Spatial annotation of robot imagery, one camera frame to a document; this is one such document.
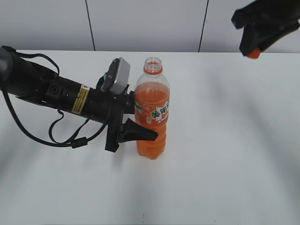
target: black cable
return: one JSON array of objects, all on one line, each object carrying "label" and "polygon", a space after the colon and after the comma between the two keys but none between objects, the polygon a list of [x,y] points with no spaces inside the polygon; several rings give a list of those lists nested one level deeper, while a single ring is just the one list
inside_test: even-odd
[{"label": "black cable", "polygon": [[10,52],[10,53],[13,53],[19,57],[22,57],[22,58],[26,58],[26,59],[33,59],[35,57],[41,57],[41,58],[44,58],[46,60],[48,60],[52,65],[55,66],[55,68],[57,69],[57,75],[59,76],[60,75],[60,68],[59,66],[47,55],[44,55],[44,54],[41,54],[41,53],[35,53],[35,54],[26,54],[26,53],[21,53],[21,52],[17,52],[16,49],[10,47],[10,46],[5,46],[3,45],[2,48],[4,48],[6,51]]},{"label": "black cable", "polygon": [[79,134],[81,128],[83,128],[83,126],[86,125],[86,124],[89,122],[90,119],[87,118],[87,119],[85,120],[85,122],[84,122],[84,123],[83,123],[83,124],[82,124],[75,132],[74,132],[74,134],[72,134],[72,136],[71,136],[70,138],[68,138],[66,141],[64,141],[64,142],[57,142],[57,141],[54,139],[53,134],[52,134],[52,133],[53,133],[53,128],[54,128],[55,124],[57,124],[59,121],[61,121],[61,120],[65,117],[64,113],[63,113],[60,109],[58,109],[57,112],[61,115],[61,118],[59,118],[58,120],[54,121],[54,122],[50,125],[49,130],[48,130],[49,137],[50,137],[51,141],[53,141],[54,143],[57,143],[57,144],[68,144],[68,143],[71,143],[71,142],[74,141],[75,138],[78,136],[78,134]]},{"label": "black cable", "polygon": [[30,139],[36,141],[36,142],[39,142],[41,144],[44,144],[44,145],[48,145],[48,146],[52,146],[52,147],[59,147],[59,148],[64,148],[64,147],[71,147],[71,144],[55,144],[55,143],[52,143],[52,142],[46,142],[42,139],[39,139],[35,136],[33,136],[31,133],[29,133],[25,127],[22,125],[21,121],[19,120],[17,114],[15,113],[15,110],[11,104],[11,101],[9,99],[9,96],[8,96],[8,91],[6,89],[6,86],[4,84],[4,81],[2,80],[2,76],[0,75],[0,87],[1,87],[1,90],[2,90],[2,94],[3,94],[3,97],[4,97],[4,100],[7,104],[7,107],[12,115],[12,117],[14,118],[15,120],[15,123],[17,124],[17,126],[20,128],[20,130],[26,135],[28,136]]},{"label": "black cable", "polygon": [[200,43],[199,43],[199,49],[198,49],[198,52],[200,52],[200,49],[201,49],[202,38],[203,38],[203,32],[204,32],[204,26],[205,26],[205,22],[206,22],[206,16],[207,16],[207,10],[208,10],[208,5],[209,5],[209,3],[210,3],[210,0],[207,0],[206,9],[205,9],[205,15],[204,15],[204,19],[203,19],[203,25],[202,25],[202,31],[201,31],[201,37],[200,37]]},{"label": "black cable", "polygon": [[95,41],[94,41],[94,35],[93,35],[92,24],[91,24],[91,22],[90,22],[90,13],[89,13],[89,7],[88,7],[87,0],[85,0],[85,6],[86,6],[87,14],[88,14],[89,25],[90,25],[90,36],[91,36],[91,38],[92,38],[93,48],[94,48],[94,51],[95,51],[95,50],[96,50],[96,47],[95,47]]}]

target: plastic bottle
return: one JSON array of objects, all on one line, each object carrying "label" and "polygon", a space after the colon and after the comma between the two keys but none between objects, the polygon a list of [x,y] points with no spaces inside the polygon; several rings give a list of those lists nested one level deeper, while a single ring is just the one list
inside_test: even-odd
[{"label": "plastic bottle", "polygon": [[144,73],[135,86],[135,121],[158,133],[153,142],[137,141],[138,153],[150,159],[156,159],[165,150],[170,85],[162,72],[159,58],[147,58]]}]

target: robotic arm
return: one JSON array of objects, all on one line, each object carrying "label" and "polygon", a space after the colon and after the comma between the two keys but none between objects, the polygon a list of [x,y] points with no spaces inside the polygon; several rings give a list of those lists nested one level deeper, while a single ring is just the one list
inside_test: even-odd
[{"label": "robotic arm", "polygon": [[299,19],[300,0],[256,0],[236,10],[232,22],[236,29],[244,28],[240,51],[258,58],[276,41],[296,31]]},{"label": "robotic arm", "polygon": [[[49,60],[58,72],[22,59],[35,57]],[[7,46],[0,48],[0,90],[15,122],[29,138],[53,147],[77,148],[87,145],[106,125],[108,130],[105,149],[108,151],[115,152],[119,143],[123,142],[154,141],[158,136],[156,132],[143,128],[130,119],[122,123],[123,114],[135,113],[134,92],[127,94],[129,71],[130,65],[123,58],[113,60],[109,70],[99,79],[94,89],[60,77],[59,67],[43,54],[24,54]],[[57,109],[62,118],[62,111],[65,111],[87,118],[85,123],[94,120],[103,125],[90,138],[76,139],[81,126],[67,141],[58,143],[52,137],[52,128],[59,121],[57,120],[49,129],[49,136],[54,142],[43,141],[23,127],[11,105],[8,93],[27,102]]]}]

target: white tabletop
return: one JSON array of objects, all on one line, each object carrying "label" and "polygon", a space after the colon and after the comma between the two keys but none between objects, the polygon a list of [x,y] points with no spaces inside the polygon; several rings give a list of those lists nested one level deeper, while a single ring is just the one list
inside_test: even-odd
[{"label": "white tabletop", "polygon": [[[154,161],[134,142],[111,153],[106,133],[75,150],[43,146],[0,96],[1,225],[300,224],[300,54],[40,52],[92,87],[122,56],[131,90],[145,58],[160,57],[171,86],[166,150]],[[11,98],[24,126],[49,140],[57,112]],[[54,134],[67,139],[83,122],[66,113]]]}]

